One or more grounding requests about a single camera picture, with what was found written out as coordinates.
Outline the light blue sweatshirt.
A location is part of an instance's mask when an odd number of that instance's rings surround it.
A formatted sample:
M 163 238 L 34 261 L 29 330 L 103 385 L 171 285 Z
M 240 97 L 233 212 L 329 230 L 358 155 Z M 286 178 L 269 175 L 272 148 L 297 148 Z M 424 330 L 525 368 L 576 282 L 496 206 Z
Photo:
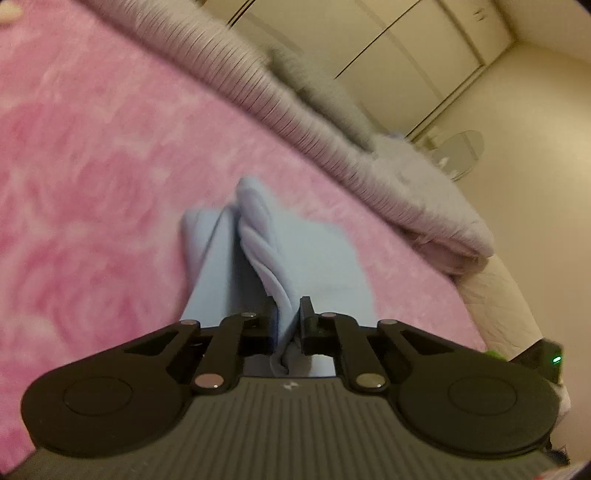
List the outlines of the light blue sweatshirt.
M 338 226 L 305 220 L 280 205 L 258 179 L 243 177 L 221 209 L 184 212 L 181 233 L 190 294 L 181 314 L 214 327 L 273 299 L 273 354 L 246 361 L 249 376 L 332 377 L 325 354 L 301 353 L 297 313 L 308 296 L 318 312 L 374 326 L 373 293 L 356 250 Z

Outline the grey striped duvet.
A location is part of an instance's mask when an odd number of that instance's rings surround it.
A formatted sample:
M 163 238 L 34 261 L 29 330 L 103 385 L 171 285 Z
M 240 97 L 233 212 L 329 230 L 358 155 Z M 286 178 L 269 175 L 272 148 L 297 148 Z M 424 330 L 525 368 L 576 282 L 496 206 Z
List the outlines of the grey striped duvet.
M 134 40 L 207 84 L 403 231 L 434 268 L 482 270 L 493 235 L 459 188 L 410 142 L 382 137 L 363 151 L 270 73 L 262 55 L 191 1 L 90 1 Z

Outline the pink floral blanket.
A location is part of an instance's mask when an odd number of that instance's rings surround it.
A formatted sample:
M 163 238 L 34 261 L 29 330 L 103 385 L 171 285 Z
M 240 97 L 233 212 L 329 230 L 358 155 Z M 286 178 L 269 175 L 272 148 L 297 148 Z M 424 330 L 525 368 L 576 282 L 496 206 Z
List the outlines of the pink floral blanket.
M 453 282 L 273 132 L 75 1 L 1 31 L 1 468 L 32 449 L 20 400 L 48 370 L 176 321 L 180 219 L 259 178 L 339 226 L 381 318 L 480 350 Z

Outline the grey pillow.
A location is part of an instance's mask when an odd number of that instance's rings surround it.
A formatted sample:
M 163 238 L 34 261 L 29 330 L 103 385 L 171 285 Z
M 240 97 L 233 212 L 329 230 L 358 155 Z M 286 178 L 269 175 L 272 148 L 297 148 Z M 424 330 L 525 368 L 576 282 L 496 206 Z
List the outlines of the grey pillow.
M 342 131 L 353 143 L 374 151 L 374 127 L 344 87 L 289 49 L 267 50 L 270 71 L 297 97 Z

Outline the white wardrobe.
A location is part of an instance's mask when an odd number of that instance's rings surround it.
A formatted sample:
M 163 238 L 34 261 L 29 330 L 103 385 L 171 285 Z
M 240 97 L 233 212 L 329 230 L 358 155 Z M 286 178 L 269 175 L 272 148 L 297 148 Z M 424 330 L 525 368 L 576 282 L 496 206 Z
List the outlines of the white wardrobe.
M 205 1 L 259 47 L 321 67 L 377 128 L 415 137 L 514 42 L 491 1 Z

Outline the folded pale pink garment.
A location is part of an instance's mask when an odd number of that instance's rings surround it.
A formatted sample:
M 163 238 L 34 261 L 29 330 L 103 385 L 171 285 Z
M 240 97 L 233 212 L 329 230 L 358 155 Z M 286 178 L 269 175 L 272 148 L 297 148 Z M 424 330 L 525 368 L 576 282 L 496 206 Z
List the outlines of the folded pale pink garment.
M 11 0 L 0 1 L 0 25 L 10 25 L 18 21 L 23 15 L 22 8 Z

